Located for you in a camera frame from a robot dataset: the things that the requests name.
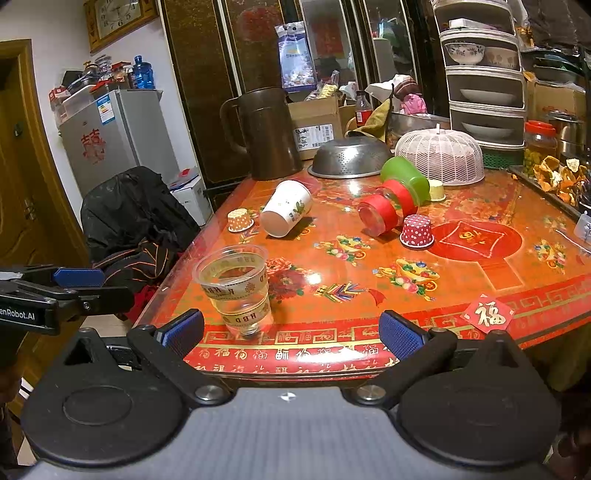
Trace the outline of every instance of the green plastic container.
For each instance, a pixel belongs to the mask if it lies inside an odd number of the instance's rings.
[[[523,148],[519,150],[482,149],[482,160],[486,168],[504,170],[511,165],[523,165]]]
[[[410,192],[416,206],[421,206],[431,199],[427,177],[404,157],[390,158],[382,167],[379,178],[382,182],[398,180],[402,183]]]

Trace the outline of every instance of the plastic container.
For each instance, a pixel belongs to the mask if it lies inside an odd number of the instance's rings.
[[[550,124],[530,120],[525,123],[524,140],[523,169],[525,173],[532,176],[534,166],[540,165],[548,156],[556,156],[558,149],[556,129]]]
[[[193,279],[235,336],[251,336],[273,323],[267,256],[256,245],[235,245],[212,252],[193,270]]]
[[[145,90],[154,90],[156,88],[152,65],[147,61],[142,61],[142,55],[135,58],[134,80],[135,88]]]
[[[427,177],[404,157],[390,158],[382,167],[380,179],[398,180],[409,191],[417,207],[431,199]]]
[[[113,80],[118,83],[127,84],[128,78],[126,68],[130,65],[131,63],[129,63],[128,61],[120,61],[119,63],[115,63],[112,67]]]
[[[375,194],[363,198],[357,212],[368,234],[380,236],[401,227],[407,216],[417,213],[417,206],[402,183],[387,180]]]
[[[99,74],[101,80],[108,80],[111,78],[111,56],[110,55],[101,55],[99,58],[96,59],[96,65],[99,68]]]
[[[56,126],[59,127],[63,122],[68,119],[66,107],[63,105],[64,100],[70,97],[70,92],[67,88],[57,87],[49,92],[49,103],[51,105],[51,111],[56,119]]]
[[[381,194],[364,197],[357,206],[357,213],[370,236],[390,232],[400,222],[392,202]]]
[[[357,91],[355,98],[355,119],[357,120],[357,128],[365,125],[365,122],[374,112],[371,103],[367,100],[365,92],[362,90]]]
[[[95,85],[87,85],[63,101],[63,106],[66,109],[66,115],[68,118],[77,114],[80,110],[95,101],[95,98],[90,93],[94,87]]]

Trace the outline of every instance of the white plate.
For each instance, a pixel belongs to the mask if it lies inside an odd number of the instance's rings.
[[[494,128],[494,127],[482,127],[480,125],[465,124],[462,122],[464,128],[470,132],[477,140],[502,140],[510,136],[514,129],[513,128]]]
[[[509,106],[515,102],[516,98],[510,93],[487,92],[485,90],[460,89],[460,92],[471,102],[484,103],[485,105]]]

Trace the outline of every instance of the white paper cup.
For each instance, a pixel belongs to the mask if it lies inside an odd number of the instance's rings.
[[[312,195],[299,181],[282,181],[259,218],[261,227],[276,238],[286,236],[312,208]]]

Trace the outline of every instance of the floor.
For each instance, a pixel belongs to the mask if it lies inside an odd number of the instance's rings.
[[[87,317],[82,326],[94,328],[101,337],[119,337],[125,336],[132,325],[131,322],[122,322],[115,315],[97,315]],[[20,431],[20,429],[14,424],[13,428],[16,436],[16,431]],[[19,465],[33,465],[35,461],[29,442],[25,438],[18,451],[18,463]]]

